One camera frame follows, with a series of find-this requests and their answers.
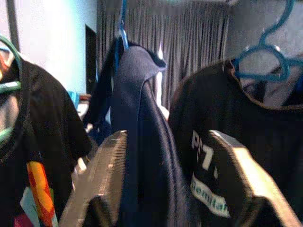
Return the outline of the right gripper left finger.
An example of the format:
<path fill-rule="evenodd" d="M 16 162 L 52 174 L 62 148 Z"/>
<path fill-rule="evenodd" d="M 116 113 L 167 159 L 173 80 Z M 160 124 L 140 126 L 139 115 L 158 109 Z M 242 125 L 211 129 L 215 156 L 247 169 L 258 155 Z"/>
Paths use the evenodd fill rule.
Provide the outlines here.
<path fill-rule="evenodd" d="M 117 131 L 99 146 L 79 177 L 59 221 L 61 227 L 113 227 L 119 216 L 127 131 Z"/>

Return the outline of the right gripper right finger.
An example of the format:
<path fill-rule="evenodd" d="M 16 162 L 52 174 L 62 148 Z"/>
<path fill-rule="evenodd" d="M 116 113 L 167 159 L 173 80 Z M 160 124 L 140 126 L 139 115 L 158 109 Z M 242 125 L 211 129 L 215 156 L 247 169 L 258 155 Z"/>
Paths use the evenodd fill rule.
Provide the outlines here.
<path fill-rule="evenodd" d="M 300 227 L 273 178 L 235 138 L 210 130 L 219 187 L 235 227 Z"/>

